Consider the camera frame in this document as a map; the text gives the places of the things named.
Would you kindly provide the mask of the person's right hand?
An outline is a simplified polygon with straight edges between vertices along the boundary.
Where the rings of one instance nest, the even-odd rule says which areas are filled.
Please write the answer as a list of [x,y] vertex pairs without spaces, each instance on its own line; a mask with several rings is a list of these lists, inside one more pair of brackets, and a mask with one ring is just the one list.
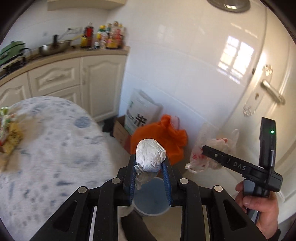
[[235,190],[238,192],[235,201],[244,212],[246,212],[247,209],[260,212],[256,226],[264,236],[268,240],[272,240],[273,238],[277,239],[280,235],[280,230],[278,229],[279,207],[275,193],[271,192],[270,196],[267,198],[244,196],[243,181],[236,185]]

